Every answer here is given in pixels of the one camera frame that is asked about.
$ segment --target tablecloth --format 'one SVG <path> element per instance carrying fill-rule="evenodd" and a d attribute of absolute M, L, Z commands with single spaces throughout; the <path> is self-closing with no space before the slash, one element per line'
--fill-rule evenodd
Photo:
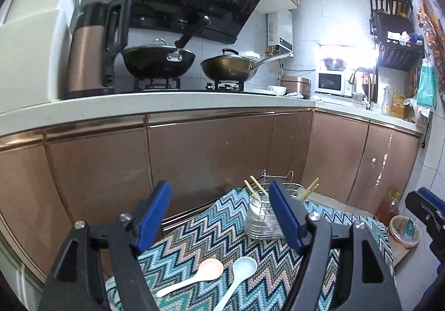
<path fill-rule="evenodd" d="M 215 281 L 195 283 L 154 299 L 161 311 L 211 311 L 233 282 L 232 265 L 241 256 L 251 256 L 258 263 L 257 272 L 244 281 L 231 297 L 225 310 L 272 311 L 281 310 L 286 295 L 300 266 L 301 257 L 284 239 L 254 240 L 244 233 L 249 195 L 244 188 L 235 188 L 215 204 L 169 233 L 139 257 L 144 277 L 152 294 L 158 290 L 193 276 L 199 264 L 207 258 L 217 258 L 224 272 Z M 352 224 L 362 220 L 370 229 L 393 275 L 392 254 L 386 227 L 370 217 L 352 215 L 305 203 L 309 212 L 317 211 L 329 222 Z M 329 309 L 339 251 L 331 250 L 322 294 L 317 310 Z M 105 285 L 108 299 L 123 310 L 114 277 Z"/>

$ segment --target spoon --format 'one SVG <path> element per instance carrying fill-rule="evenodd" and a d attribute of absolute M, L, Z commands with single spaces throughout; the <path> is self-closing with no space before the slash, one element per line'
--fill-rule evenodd
<path fill-rule="evenodd" d="M 233 263 L 233 283 L 227 290 L 218 305 L 213 311 L 223 311 L 224 306 L 229 301 L 238 286 L 249 277 L 251 277 L 257 270 L 258 265 L 252 257 L 240 257 Z"/>
<path fill-rule="evenodd" d="M 176 283 L 174 285 L 165 287 L 162 290 L 159 290 L 156 293 L 156 296 L 163 297 L 169 294 L 170 292 L 191 285 L 192 283 L 195 282 L 215 280 L 223 274 L 222 273 L 223 271 L 224 271 L 224 266 L 219 260 L 217 260 L 216 258 L 206 259 L 201 262 L 199 268 L 197 269 L 196 274 L 193 277 L 190 277 L 187 280 L 184 280 L 182 282 Z"/>

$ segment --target water heater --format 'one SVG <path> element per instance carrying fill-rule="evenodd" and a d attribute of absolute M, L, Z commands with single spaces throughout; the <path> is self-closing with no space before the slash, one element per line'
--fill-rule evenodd
<path fill-rule="evenodd" d="M 274 53 L 293 51 L 292 14 L 289 10 L 279 10 L 268 14 L 268 47 Z"/>

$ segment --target white microwave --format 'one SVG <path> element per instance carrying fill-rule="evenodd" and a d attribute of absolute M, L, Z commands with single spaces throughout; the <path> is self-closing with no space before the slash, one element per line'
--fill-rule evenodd
<path fill-rule="evenodd" d="M 335 70 L 316 70 L 315 88 L 317 93 L 328 93 L 333 95 L 342 95 L 352 97 L 352 85 L 348 83 L 351 72 Z"/>

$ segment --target dish towel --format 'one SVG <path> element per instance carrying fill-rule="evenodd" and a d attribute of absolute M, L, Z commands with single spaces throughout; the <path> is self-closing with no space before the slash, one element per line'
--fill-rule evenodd
<path fill-rule="evenodd" d="M 139 257 L 142 271 L 152 294 L 193 276 L 199 264 L 207 258 L 217 258 L 224 272 L 215 281 L 195 283 L 154 299 L 161 311 L 212 311 L 233 282 L 232 265 L 241 256 L 253 257 L 257 272 L 244 281 L 227 303 L 225 310 L 280 311 L 300 266 L 301 257 L 284 239 L 254 240 L 244 233 L 244 220 L 249 195 L 243 188 L 235 188 L 215 204 L 155 243 Z M 370 229 L 381 250 L 391 275 L 392 254 L 386 227 L 370 217 L 352 215 L 310 202 L 307 210 L 317 211 L 329 222 L 352 224 L 360 219 Z M 331 250 L 322 294 L 317 310 L 329 309 L 339 252 Z M 105 285 L 108 299 L 123 310 L 114 277 Z"/>

